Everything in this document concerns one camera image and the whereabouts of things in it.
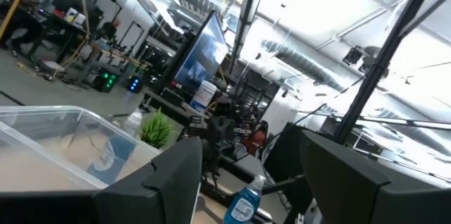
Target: plastic storage bin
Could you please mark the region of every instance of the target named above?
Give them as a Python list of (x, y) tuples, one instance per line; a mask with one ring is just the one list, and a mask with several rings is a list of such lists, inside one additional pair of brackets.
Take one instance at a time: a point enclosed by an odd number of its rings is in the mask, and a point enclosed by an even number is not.
[(0, 192), (103, 189), (159, 153), (83, 108), (0, 107)]

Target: screen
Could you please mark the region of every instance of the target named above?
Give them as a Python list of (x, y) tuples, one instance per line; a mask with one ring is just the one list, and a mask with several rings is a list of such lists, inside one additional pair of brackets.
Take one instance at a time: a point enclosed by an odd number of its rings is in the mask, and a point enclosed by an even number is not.
[(227, 52), (228, 46), (218, 16), (212, 12), (175, 74), (175, 81), (189, 91), (196, 91), (202, 81), (210, 80), (215, 75)]

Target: computer tower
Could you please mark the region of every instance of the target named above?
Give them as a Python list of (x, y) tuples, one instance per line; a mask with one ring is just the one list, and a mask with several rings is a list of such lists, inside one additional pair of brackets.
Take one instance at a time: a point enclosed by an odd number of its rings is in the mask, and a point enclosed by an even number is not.
[(92, 88), (99, 92), (109, 93), (117, 80), (118, 76), (112, 72), (109, 72), (105, 68), (99, 69), (99, 74), (94, 78), (92, 82)]
[(127, 89), (132, 93), (139, 93), (142, 90), (144, 83), (138, 76), (132, 76), (128, 82)]

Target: blue liquid bottle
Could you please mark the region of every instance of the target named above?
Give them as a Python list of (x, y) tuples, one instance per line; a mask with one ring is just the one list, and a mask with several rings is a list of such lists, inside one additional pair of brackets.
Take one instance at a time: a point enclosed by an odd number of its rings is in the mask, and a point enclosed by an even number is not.
[(257, 175), (248, 186), (238, 192), (224, 216), (223, 224), (250, 223), (257, 212), (261, 199), (261, 188), (265, 177)]

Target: blue label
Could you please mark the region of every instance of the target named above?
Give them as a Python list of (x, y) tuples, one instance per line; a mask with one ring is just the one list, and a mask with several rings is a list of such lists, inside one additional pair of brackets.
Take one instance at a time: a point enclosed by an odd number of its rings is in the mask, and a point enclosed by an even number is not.
[(110, 138), (100, 160), (89, 165), (87, 172), (102, 182), (112, 185), (118, 179), (119, 173), (135, 147), (136, 144), (129, 139), (120, 136)]
[(190, 103), (191, 108), (196, 111), (205, 112), (206, 106), (204, 104), (199, 103), (198, 101), (192, 100)]

